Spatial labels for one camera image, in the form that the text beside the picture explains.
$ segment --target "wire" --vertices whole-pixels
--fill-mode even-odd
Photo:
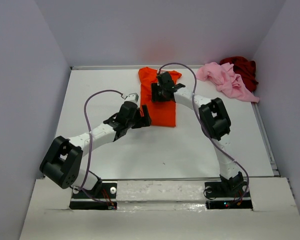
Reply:
[[[97,203],[102,203],[102,204],[105,203],[104,201],[100,201],[99,199],[96,199],[95,197],[93,197],[92,195],[90,195],[90,194],[87,192],[87,190],[85,190],[84,188],[82,188],[81,191],[84,192],[84,194],[85,194],[88,198],[92,199],[93,201],[95,201],[95,202],[97,202]]]
[[[215,198],[209,198],[209,197],[207,197],[206,192],[207,192],[207,189],[203,190],[203,196],[204,196],[206,199],[208,199],[208,200],[215,200],[215,199],[216,199],[216,197],[215,197]]]
[[[90,171],[90,163],[91,163],[91,155],[92,155],[92,142],[93,142],[93,137],[92,137],[92,133],[91,133],[91,125],[90,125],[90,122],[89,122],[89,119],[88,119],[88,114],[87,114],[87,105],[88,105],[88,102],[90,101],[90,99],[92,99],[94,96],[96,96],[98,94],[102,94],[102,93],[107,93],[107,92],[117,93],[117,94],[120,94],[121,96],[123,95],[123,93],[120,92],[120,91],[113,90],[113,89],[106,89],[106,90],[98,91],[98,92],[92,94],[90,97],[88,97],[88,99],[84,103],[84,107],[83,107],[84,118],[85,118],[86,125],[88,127],[88,132],[89,132],[89,152],[88,152],[88,163],[87,163],[87,166],[86,166],[84,179],[83,179],[83,182],[82,182],[82,184],[79,188],[79,190],[82,190],[82,191],[84,190],[84,186],[85,186],[85,183],[87,181],[88,174],[89,174],[89,171]]]
[[[208,131],[207,131],[207,129],[206,129],[206,126],[205,126],[205,125],[202,123],[202,121],[200,120],[199,114],[198,114],[198,112],[197,112],[197,110],[196,110],[196,104],[195,104],[195,94],[196,94],[196,88],[197,88],[197,76],[196,76],[196,74],[194,73],[194,71],[193,71],[190,67],[188,67],[187,65],[185,65],[185,64],[178,63],[178,62],[170,62],[170,63],[167,63],[167,64],[162,65],[162,66],[158,69],[157,72],[160,73],[160,72],[161,72],[161,69],[162,69],[163,67],[165,67],[165,66],[168,66],[168,65],[181,65],[181,66],[185,67],[186,69],[190,70],[190,72],[193,74],[193,77],[194,77],[194,87],[193,87],[193,91],[192,91],[192,92],[193,92],[193,95],[192,95],[192,107],[193,107],[193,111],[194,111],[194,114],[195,114],[195,116],[196,116],[196,119],[198,120],[198,122],[199,122],[200,125],[201,125],[201,129],[202,129],[202,131],[203,131],[203,134],[210,140],[210,142],[213,144],[213,146],[215,146],[216,149],[218,149],[222,154],[224,154],[226,157],[228,157],[232,162],[234,162],[238,167],[240,167],[240,168],[243,170],[243,172],[245,173],[245,175],[246,175],[246,188],[245,188],[245,190],[244,190],[242,196],[241,196],[238,200],[236,200],[236,201],[234,202],[234,204],[235,204],[235,203],[238,203],[239,201],[241,201],[241,200],[244,198],[244,196],[247,194],[248,189],[249,189],[249,175],[248,175],[248,172],[244,169],[244,167],[243,167],[240,163],[238,163],[232,156],[230,156],[227,152],[225,152],[223,149],[221,149],[221,148],[215,143],[215,141],[212,139],[212,137],[208,134]]]

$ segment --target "crumpled cloth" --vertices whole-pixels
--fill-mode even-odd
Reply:
[[[223,92],[228,98],[255,103],[260,100],[246,88],[241,75],[236,74],[234,65],[228,62],[222,65],[216,62],[207,63],[199,68],[196,77],[201,81],[211,81],[216,90]]]

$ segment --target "black clamp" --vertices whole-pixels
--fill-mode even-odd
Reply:
[[[48,149],[40,171],[62,189],[70,187],[79,175],[83,151],[62,136],[56,137]]]
[[[147,105],[142,105],[142,111],[138,105],[131,101],[125,101],[116,114],[103,121],[110,125],[116,132],[114,140],[116,141],[126,135],[128,129],[139,129],[149,127],[151,118],[149,116]]]
[[[169,72],[165,71],[156,76],[158,83],[151,83],[151,100],[152,102],[175,102],[174,93],[180,89],[184,88],[185,85],[175,82]]]
[[[201,105],[199,115],[211,138],[220,141],[223,135],[230,133],[231,121],[220,98],[217,97],[208,104]]]

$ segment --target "white wall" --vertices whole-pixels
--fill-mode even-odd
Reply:
[[[252,58],[284,0],[35,0],[70,66]]]
[[[0,240],[17,240],[70,69],[33,0],[0,0]]]
[[[287,0],[254,59],[260,113],[300,212],[300,0]]]

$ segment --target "white backdrop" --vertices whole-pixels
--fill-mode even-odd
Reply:
[[[284,0],[35,0],[70,66],[252,58]]]

